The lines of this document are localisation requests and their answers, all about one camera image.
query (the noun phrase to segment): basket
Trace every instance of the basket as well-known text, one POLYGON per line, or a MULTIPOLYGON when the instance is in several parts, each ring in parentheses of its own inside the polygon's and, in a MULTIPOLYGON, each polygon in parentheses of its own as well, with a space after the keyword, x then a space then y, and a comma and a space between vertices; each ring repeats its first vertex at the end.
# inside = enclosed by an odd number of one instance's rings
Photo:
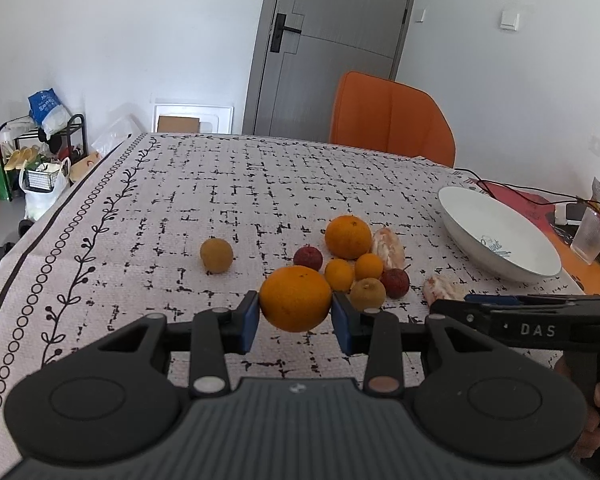
POLYGON ((24 184, 27 186, 27 189, 52 191, 56 184, 56 178, 58 178, 59 171, 60 170, 53 173, 46 173, 45 171, 25 170, 24 184))

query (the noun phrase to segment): orange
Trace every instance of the orange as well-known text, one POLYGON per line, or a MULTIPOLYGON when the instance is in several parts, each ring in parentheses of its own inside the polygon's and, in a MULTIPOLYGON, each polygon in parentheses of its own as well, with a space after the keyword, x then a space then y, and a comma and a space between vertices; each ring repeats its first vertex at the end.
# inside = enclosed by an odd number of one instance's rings
POLYGON ((331 288, 320 272, 303 266, 275 270, 260 287, 260 308, 273 326, 306 332, 324 321, 331 288))
POLYGON ((324 241, 334 256, 355 260, 369 252, 371 229, 357 216, 338 216, 327 226, 324 241))
POLYGON ((345 260, 331 260, 324 267, 324 277, 331 290, 348 292, 353 283, 353 268, 345 260))
POLYGON ((375 278, 378 280, 384 271, 382 260, 372 253, 363 254, 356 260, 356 279, 375 278))

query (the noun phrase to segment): black circle pattern border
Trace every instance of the black circle pattern border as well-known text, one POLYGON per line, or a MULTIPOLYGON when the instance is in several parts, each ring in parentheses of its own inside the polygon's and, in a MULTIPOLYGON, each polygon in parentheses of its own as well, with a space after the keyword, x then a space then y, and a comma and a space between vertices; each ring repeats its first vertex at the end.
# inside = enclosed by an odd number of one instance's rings
POLYGON ((62 253, 66 241, 71 237, 71 232, 73 232, 82 218, 84 218, 88 209, 91 207, 91 204, 93 204, 94 200, 111 180, 111 177, 113 177, 116 171, 146 135, 147 134, 144 133, 138 136, 138 138, 127 147, 122 155, 120 155, 120 158, 107 170, 99 183, 94 186, 91 193, 89 193, 84 200, 72 221, 68 223, 67 227, 62 231, 62 234, 59 235, 54 248, 51 249, 50 253, 45 258, 45 264, 40 268, 40 273, 36 276, 36 282, 30 288, 31 293, 27 297, 27 304, 22 307, 20 311, 21 315, 16 320, 16 327, 13 329, 11 340, 7 345, 7 353, 2 358, 2 366, 0 366, 0 408, 4 403, 4 393, 7 390, 6 379, 11 374, 10 366, 14 362, 14 355, 20 349, 20 340, 24 337, 24 328, 29 323, 29 316, 33 314, 35 310, 34 306, 38 302, 38 297, 44 288, 43 284, 48 280, 48 275, 53 270, 53 264, 56 262, 57 257, 62 253))

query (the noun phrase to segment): tablecloth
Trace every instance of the tablecloth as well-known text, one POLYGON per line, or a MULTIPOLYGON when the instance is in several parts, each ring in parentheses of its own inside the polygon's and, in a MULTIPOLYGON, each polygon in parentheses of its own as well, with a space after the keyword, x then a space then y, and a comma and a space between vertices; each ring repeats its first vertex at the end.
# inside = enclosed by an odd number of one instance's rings
MULTIPOLYGON (((406 247, 411 290, 385 308, 401 320, 427 314, 421 287, 449 274, 477 294, 578 293, 567 275, 514 285, 475 267, 447 235, 436 193, 466 177, 426 160, 330 144, 259 137, 140 134, 110 153, 27 233, 0 265, 0 476, 18 459, 2 417, 9 389, 25 375, 138 317, 190 320, 236 307, 273 270, 311 244, 341 214, 372 230, 390 226, 406 247), (225 274, 207 274, 201 243, 234 248, 225 274)), ((549 363, 554 354, 538 354, 549 363)), ((248 356, 227 356, 242 376, 361 379, 366 357, 341 354, 330 320, 290 334, 261 321, 248 356)), ((187 356, 170 378, 186 384, 187 356)), ((408 384, 423 378, 404 355, 408 384)))

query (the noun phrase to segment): hand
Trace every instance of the hand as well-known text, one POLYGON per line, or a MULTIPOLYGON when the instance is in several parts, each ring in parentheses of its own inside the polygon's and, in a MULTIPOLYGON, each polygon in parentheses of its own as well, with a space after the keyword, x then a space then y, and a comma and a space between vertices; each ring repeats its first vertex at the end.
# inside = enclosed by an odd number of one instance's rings
MULTIPOLYGON (((564 357, 555 364, 554 370, 560 375, 571 379, 571 370, 567 366, 564 357)), ((594 402, 600 408, 600 383, 596 385, 594 402)), ((600 447, 600 415, 592 406, 587 407, 587 422, 584 431, 571 451, 575 458, 591 458, 593 453, 600 447)))

